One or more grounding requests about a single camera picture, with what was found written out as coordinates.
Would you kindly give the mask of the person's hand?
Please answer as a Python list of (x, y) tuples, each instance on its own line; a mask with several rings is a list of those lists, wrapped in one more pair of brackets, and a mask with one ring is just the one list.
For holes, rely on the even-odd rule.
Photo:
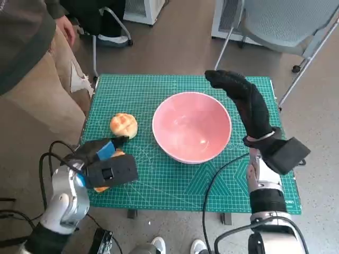
[(72, 47), (75, 42), (75, 32), (70, 20), (64, 15), (58, 19), (55, 19), (57, 26), (62, 31), (68, 44)]

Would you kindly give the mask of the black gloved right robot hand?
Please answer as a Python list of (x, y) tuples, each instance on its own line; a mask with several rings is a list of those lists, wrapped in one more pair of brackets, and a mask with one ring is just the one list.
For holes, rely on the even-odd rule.
[(260, 139), (273, 131), (267, 105), (253, 83), (232, 71), (207, 70), (204, 74), (212, 88), (224, 90), (235, 103), (249, 137)]

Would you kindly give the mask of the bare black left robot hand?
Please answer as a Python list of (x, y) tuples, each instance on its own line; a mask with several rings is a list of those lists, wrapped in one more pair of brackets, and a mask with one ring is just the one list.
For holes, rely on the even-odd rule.
[(116, 151), (120, 151), (120, 148), (128, 141), (128, 136), (87, 141), (80, 145), (74, 152), (65, 156), (64, 159), (66, 161), (81, 160), (86, 165), (91, 165), (96, 161), (111, 158)]

